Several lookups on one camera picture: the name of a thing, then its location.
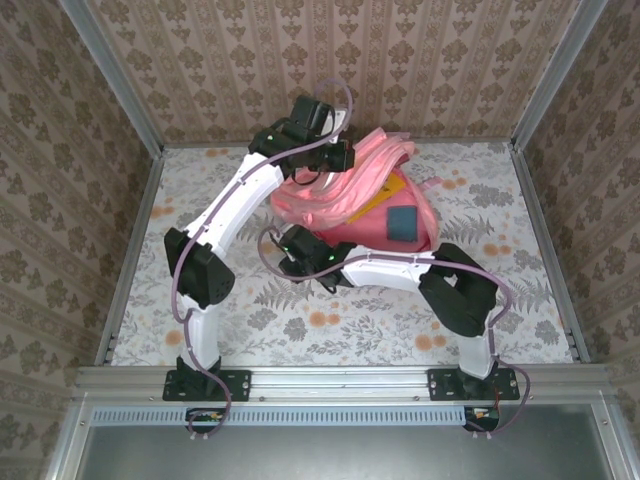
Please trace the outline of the pink student backpack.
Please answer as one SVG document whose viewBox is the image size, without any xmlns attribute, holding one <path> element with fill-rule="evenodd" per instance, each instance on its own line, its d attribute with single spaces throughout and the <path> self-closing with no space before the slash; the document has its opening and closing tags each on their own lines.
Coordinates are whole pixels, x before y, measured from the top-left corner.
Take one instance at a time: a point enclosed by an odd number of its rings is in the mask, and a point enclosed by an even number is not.
<svg viewBox="0 0 640 480">
<path fill-rule="evenodd" d="M 415 153 L 407 133 L 370 132 L 355 145 L 355 165 L 343 173 L 302 171 L 270 196 L 280 220 L 300 225 L 331 246 L 341 242 L 401 253 L 437 248 L 438 219 L 423 190 L 402 170 Z M 403 190 L 351 224 L 346 221 L 380 190 L 391 173 Z"/>
</svg>

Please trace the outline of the yellow paperback book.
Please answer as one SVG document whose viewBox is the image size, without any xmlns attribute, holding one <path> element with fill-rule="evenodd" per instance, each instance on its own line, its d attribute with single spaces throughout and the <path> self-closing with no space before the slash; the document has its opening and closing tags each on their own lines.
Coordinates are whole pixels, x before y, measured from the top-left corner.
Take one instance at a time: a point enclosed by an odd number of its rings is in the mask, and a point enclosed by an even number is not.
<svg viewBox="0 0 640 480">
<path fill-rule="evenodd" d="M 369 211 L 376 208 L 379 204 L 384 203 L 398 192 L 403 190 L 406 186 L 406 182 L 396 173 L 391 173 L 380 190 L 373 196 L 362 208 L 360 208 L 354 215 L 352 215 L 347 221 L 347 224 L 351 224 L 367 214 Z"/>
</svg>

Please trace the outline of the white floral tablecloth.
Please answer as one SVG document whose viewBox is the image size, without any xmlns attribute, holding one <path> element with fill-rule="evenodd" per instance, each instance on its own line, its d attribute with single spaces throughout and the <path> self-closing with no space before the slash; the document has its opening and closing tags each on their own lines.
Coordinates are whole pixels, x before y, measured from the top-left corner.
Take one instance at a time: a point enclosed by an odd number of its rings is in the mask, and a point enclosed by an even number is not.
<svg viewBox="0 0 640 480">
<path fill-rule="evenodd" d="M 168 149 L 124 318 L 117 366 L 171 365 L 184 336 L 174 320 L 163 244 L 218 195 L 240 165 L 241 147 Z M 572 359 L 531 225 L 511 152 L 504 142 L 426 143 L 404 172 L 433 205 L 440 237 L 460 246 L 510 288 L 513 305 L 496 324 L 498 354 L 516 364 Z M 368 287 L 328 293 L 316 282 L 294 284 L 266 262 L 279 251 L 258 235 L 272 220 L 259 207 L 237 234 L 227 264 L 236 283 L 217 307 L 227 366 L 453 364 L 459 350 L 418 295 Z"/>
</svg>

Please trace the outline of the small electronics board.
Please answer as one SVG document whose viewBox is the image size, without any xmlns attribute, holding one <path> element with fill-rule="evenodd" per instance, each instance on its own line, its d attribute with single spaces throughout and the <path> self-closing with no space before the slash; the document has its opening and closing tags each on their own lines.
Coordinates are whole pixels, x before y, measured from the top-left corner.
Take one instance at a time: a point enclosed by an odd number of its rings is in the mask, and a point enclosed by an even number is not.
<svg viewBox="0 0 640 480">
<path fill-rule="evenodd" d="M 191 435 L 208 436 L 225 419 L 225 408 L 193 408 L 185 413 L 186 429 Z"/>
<path fill-rule="evenodd" d="M 493 432 L 499 424 L 500 414 L 497 407 L 465 407 L 463 428 L 472 433 Z"/>
</svg>

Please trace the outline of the grey metal sheet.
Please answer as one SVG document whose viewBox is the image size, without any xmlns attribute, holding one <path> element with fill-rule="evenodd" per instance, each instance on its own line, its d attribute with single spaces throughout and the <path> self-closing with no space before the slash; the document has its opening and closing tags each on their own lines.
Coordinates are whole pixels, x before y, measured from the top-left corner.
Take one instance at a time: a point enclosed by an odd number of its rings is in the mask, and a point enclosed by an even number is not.
<svg viewBox="0 0 640 480">
<path fill-rule="evenodd" d="M 98 427 L 77 480 L 613 480 L 589 434 L 458 428 Z"/>
</svg>

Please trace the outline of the wide aluminium mounting rail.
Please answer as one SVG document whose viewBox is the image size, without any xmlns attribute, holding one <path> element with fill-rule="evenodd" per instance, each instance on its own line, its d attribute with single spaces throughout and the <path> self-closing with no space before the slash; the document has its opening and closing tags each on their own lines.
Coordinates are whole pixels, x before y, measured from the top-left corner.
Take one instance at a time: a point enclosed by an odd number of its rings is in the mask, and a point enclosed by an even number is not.
<svg viewBox="0 0 640 480">
<path fill-rule="evenodd" d="M 249 403 L 273 405 L 427 403 L 439 384 L 428 366 L 255 367 L 250 366 Z M 516 374 L 520 395 L 531 405 L 611 401 L 615 389 L 601 365 L 524 365 Z M 157 405 L 167 367 L 83 367 L 73 391 L 76 401 L 107 405 Z"/>
</svg>

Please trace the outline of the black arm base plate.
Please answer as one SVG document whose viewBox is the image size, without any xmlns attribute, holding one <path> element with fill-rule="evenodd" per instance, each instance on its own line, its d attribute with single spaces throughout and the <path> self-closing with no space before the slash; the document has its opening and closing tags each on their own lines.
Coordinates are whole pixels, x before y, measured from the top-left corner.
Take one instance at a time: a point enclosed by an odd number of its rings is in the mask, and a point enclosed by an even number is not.
<svg viewBox="0 0 640 480">
<path fill-rule="evenodd" d="M 221 370 L 217 376 L 226 385 L 232 401 L 249 400 L 250 370 Z M 162 399 L 167 402 L 222 402 L 226 396 L 222 387 L 210 377 L 185 368 L 170 370 L 166 374 Z"/>
<path fill-rule="evenodd" d="M 427 371 L 432 401 L 519 400 L 520 391 L 513 369 L 495 368 L 479 379 L 459 368 L 433 368 Z"/>
</svg>

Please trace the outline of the aluminium frame side rail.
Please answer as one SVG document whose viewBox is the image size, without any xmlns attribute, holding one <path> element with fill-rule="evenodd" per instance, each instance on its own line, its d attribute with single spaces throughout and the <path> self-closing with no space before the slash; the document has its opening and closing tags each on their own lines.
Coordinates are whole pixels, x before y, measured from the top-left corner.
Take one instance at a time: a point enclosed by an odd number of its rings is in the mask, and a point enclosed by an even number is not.
<svg viewBox="0 0 640 480">
<path fill-rule="evenodd" d="M 591 363 L 592 359 L 581 331 L 581 325 L 574 309 L 525 156 L 521 150 L 512 144 L 508 143 L 507 146 L 509 147 L 515 174 L 521 187 L 572 358 L 575 362 Z"/>
<path fill-rule="evenodd" d="M 117 341 L 120 326 L 125 315 L 131 286 L 136 273 L 145 232 L 153 209 L 163 168 L 164 160 L 162 157 L 153 160 L 136 220 L 131 231 L 118 282 L 114 290 L 111 306 L 104 324 L 103 333 L 94 360 L 95 366 L 101 367 L 111 364 L 114 345 Z"/>
</svg>

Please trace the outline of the aluminium frame post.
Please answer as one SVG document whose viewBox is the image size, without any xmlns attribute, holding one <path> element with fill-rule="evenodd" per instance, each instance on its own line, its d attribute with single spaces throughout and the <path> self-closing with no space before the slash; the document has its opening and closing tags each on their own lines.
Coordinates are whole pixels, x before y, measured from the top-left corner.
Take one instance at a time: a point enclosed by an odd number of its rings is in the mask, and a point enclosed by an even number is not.
<svg viewBox="0 0 640 480">
<path fill-rule="evenodd" d="M 511 135 L 511 144 L 516 151 L 522 151 L 529 143 L 605 10 L 607 2 L 608 0 L 580 0 L 576 12 Z"/>
<path fill-rule="evenodd" d="M 164 145 L 160 133 L 129 80 L 124 62 L 117 58 L 87 0 L 60 0 L 60 3 L 151 158 L 160 159 Z"/>
</svg>

